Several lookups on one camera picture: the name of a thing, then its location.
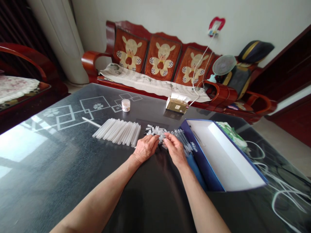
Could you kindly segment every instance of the open cardboard box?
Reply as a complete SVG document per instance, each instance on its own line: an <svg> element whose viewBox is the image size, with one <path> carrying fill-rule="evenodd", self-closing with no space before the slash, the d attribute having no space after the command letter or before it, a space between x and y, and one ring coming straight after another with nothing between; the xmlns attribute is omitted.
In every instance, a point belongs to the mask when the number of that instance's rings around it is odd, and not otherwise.
<svg viewBox="0 0 311 233"><path fill-rule="evenodd" d="M263 174L217 123L186 119L181 129L193 148L208 191L242 191L267 184Z"/></svg>

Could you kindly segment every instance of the newspaper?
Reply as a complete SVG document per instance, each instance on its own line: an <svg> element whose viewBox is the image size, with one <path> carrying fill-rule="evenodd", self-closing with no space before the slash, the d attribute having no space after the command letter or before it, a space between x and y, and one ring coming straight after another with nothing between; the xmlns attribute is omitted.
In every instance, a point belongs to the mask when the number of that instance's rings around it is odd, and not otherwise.
<svg viewBox="0 0 311 233"><path fill-rule="evenodd" d="M177 93L189 97L191 101L194 101L198 97L191 86L156 80L145 74L137 73L115 63L110 63L106 69L99 71L99 73L104 76L102 77L103 80L121 83L156 95L169 97L171 93ZM199 94L199 98L196 100L197 102L203 103L211 101L204 88L195 88L196 92Z"/></svg>

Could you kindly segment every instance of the black table surface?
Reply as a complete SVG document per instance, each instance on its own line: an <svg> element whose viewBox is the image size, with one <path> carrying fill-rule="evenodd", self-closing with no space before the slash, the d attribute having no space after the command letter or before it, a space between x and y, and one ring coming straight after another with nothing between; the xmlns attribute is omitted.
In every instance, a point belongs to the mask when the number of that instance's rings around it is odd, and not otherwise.
<svg viewBox="0 0 311 233"><path fill-rule="evenodd" d="M121 110L122 99L131 110ZM259 160L270 172L310 194L308 179L266 142L247 122L190 107L185 115L165 110L166 101L89 84L27 121L0 135L0 232L49 232L98 183L116 170L134 148L92 138L109 118L178 128L184 119L228 122L244 139L265 152ZM260 156L249 143L253 157ZM277 184L269 179L270 185ZM276 190L269 185L242 192L207 192L231 232L292 232L273 212ZM285 196L275 205L278 214L301 232L310 232L307 213ZM104 232L196 232L180 174L169 154L158 149L134 174Z"/></svg>

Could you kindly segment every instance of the hand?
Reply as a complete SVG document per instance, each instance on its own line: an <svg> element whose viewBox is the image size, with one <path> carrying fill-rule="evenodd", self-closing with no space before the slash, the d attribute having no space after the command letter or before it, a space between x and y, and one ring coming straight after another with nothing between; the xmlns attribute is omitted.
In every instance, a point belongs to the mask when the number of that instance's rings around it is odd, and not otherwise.
<svg viewBox="0 0 311 233"><path fill-rule="evenodd" d="M133 156L142 164L151 157L156 151L159 143L159 135L147 135L137 141Z"/></svg>
<svg viewBox="0 0 311 233"><path fill-rule="evenodd" d="M164 138L164 144L167 146L175 166L179 169L180 167L187 165L188 162L185 156L183 144L174 135L170 133L164 134L166 136L166 138Z"/></svg>

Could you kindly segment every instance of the white wall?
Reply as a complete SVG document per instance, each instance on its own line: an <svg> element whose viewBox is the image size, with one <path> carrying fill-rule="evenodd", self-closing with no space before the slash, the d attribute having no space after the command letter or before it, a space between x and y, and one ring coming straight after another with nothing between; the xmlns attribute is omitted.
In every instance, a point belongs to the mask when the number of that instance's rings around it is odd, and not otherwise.
<svg viewBox="0 0 311 233"><path fill-rule="evenodd" d="M207 45L208 26L219 16L226 18L226 24L211 49L238 55L252 40L271 42L275 49L260 67L311 24L310 0L73 0L73 6L85 51L105 51L107 20L128 20L153 33L177 36L184 43Z"/></svg>

